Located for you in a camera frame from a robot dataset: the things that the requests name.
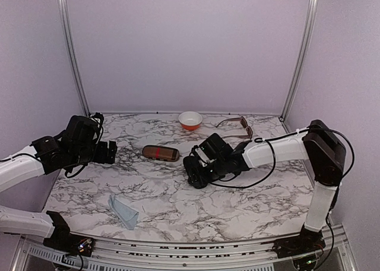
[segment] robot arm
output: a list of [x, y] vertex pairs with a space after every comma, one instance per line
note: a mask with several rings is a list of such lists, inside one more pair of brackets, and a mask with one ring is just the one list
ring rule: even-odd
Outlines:
[[[113, 164], [117, 146], [114, 141], [100, 141], [103, 121], [104, 117], [99, 113], [89, 118], [73, 116], [66, 130], [60, 134], [42, 137], [18, 153], [0, 160], [0, 192], [27, 179], [60, 169], [66, 170], [67, 175], [75, 167], [82, 166], [83, 169], [90, 162]], [[0, 206], [0, 231], [37, 235], [45, 238], [46, 246], [67, 252], [72, 252], [73, 242], [83, 240], [70, 234], [68, 225], [59, 213], [31, 213], [4, 206]], [[82, 255], [87, 256], [92, 241], [88, 238], [85, 240], [90, 240], [86, 241], [87, 249], [81, 250]]]
[[306, 221], [300, 235], [275, 242], [279, 258], [307, 253], [325, 247], [321, 229], [328, 212], [336, 201], [336, 192], [343, 178], [346, 149], [328, 127], [319, 120], [295, 133], [271, 138], [260, 143], [246, 141], [232, 149], [223, 139], [213, 134], [192, 149], [194, 156], [185, 157], [183, 164], [188, 182], [204, 188], [228, 173], [239, 175], [262, 165], [289, 160], [310, 160], [315, 187]]

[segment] blue cloth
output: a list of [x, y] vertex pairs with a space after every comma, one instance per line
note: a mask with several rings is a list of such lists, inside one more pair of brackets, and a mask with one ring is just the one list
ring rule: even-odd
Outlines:
[[108, 199], [108, 204], [109, 207], [113, 210], [113, 212], [125, 225], [125, 227], [130, 231], [133, 231], [136, 226], [138, 212], [128, 207], [126, 205], [127, 201], [128, 200], [124, 197], [116, 197], [114, 194], [111, 194]]

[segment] brown sunglasses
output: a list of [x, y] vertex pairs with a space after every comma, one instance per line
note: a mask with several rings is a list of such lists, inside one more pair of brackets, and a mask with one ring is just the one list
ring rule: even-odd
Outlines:
[[247, 135], [228, 135], [228, 136], [224, 136], [222, 138], [226, 138], [226, 137], [237, 137], [237, 138], [248, 138], [248, 139], [252, 139], [252, 137], [254, 136], [254, 131], [252, 130], [252, 127], [250, 127], [247, 123], [247, 120], [244, 118], [244, 116], [241, 116], [239, 118], [229, 118], [229, 119], [225, 119], [224, 121], [221, 121], [219, 122], [216, 127], [218, 127], [219, 125], [221, 125], [222, 123], [226, 122], [226, 121], [239, 121], [240, 124], [242, 125], [243, 128], [245, 128], [245, 131], [247, 132]]

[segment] purple wall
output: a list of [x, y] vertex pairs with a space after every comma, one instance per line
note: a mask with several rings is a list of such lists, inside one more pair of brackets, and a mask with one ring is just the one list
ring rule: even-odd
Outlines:
[[[57, 0], [0, 0], [0, 158], [63, 130], [80, 114]], [[0, 204], [40, 210], [55, 176], [21, 183]], [[0, 236], [0, 269], [8, 270], [16, 240]]]
[[334, 217], [343, 222], [359, 270], [380, 270], [380, 0], [319, 0], [311, 46], [289, 116], [342, 131], [357, 160]]
[[67, 0], [93, 111], [280, 114], [309, 0]]

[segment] marble tabletop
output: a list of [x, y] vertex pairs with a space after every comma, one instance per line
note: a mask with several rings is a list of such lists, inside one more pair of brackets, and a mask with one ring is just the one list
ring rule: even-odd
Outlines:
[[[266, 181], [237, 190], [208, 185], [197, 190], [187, 182], [182, 159], [212, 133], [244, 134], [238, 122], [215, 125], [234, 115], [203, 115], [201, 127], [185, 131], [178, 114], [106, 115], [104, 140], [115, 140], [114, 165], [91, 164], [73, 179], [58, 177], [45, 205], [67, 221], [71, 231], [108, 238], [161, 242], [238, 241], [298, 232], [305, 221], [312, 186], [299, 161], [278, 163]], [[276, 117], [245, 116], [262, 137], [284, 134]], [[227, 138], [232, 147], [240, 141]], [[181, 158], [161, 162], [141, 155], [145, 145], [175, 147]], [[251, 169], [228, 184], [261, 179], [270, 166]], [[110, 194], [124, 196], [139, 211], [127, 230], [108, 205]]]

